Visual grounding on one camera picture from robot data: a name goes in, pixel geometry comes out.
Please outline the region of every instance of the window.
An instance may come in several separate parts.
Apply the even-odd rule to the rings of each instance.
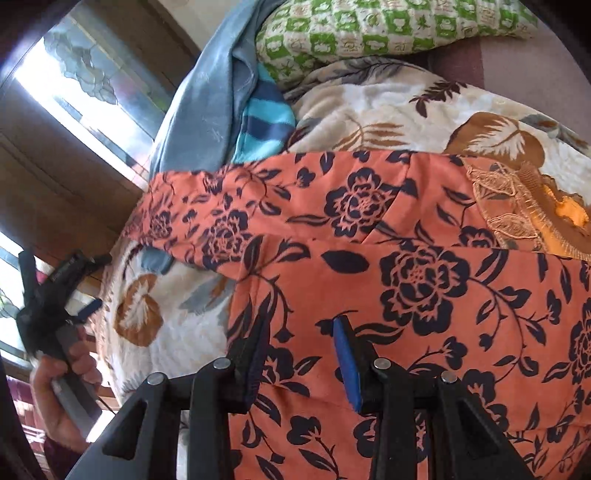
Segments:
[[[15,78],[75,137],[147,188],[149,154],[172,94],[88,7],[52,28]]]

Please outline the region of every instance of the orange fabric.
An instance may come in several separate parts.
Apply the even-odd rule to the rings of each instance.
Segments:
[[[367,478],[375,419],[339,381],[339,314],[409,372],[454,370],[536,476],[567,478],[591,442],[589,267],[499,249],[460,157],[287,154],[159,174],[124,235],[236,280],[231,338],[270,322],[255,405],[230,418],[237,479]]]

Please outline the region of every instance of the black clamp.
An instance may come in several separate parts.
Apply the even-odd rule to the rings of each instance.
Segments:
[[[268,340],[268,321],[257,316],[247,337],[199,372],[149,375],[67,479],[176,480],[180,414],[188,410],[187,479],[233,480],[228,414],[250,410]]]
[[[439,378],[409,374],[358,341],[345,315],[334,319],[333,339],[349,402],[358,413],[377,416],[370,480],[416,479],[415,410],[427,412],[430,480],[534,480],[453,372]]]

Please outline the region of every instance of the wooden wall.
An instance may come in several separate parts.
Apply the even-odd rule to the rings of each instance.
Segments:
[[[16,81],[0,101],[0,181],[0,230],[50,265],[109,252],[142,193]]]

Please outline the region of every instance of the clamp jaw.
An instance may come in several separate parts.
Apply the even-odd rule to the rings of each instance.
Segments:
[[[431,480],[534,480],[534,475],[457,376],[409,374],[360,342],[349,319],[333,320],[333,339],[347,398],[355,411],[377,416],[370,480],[417,477],[414,410],[426,410]]]

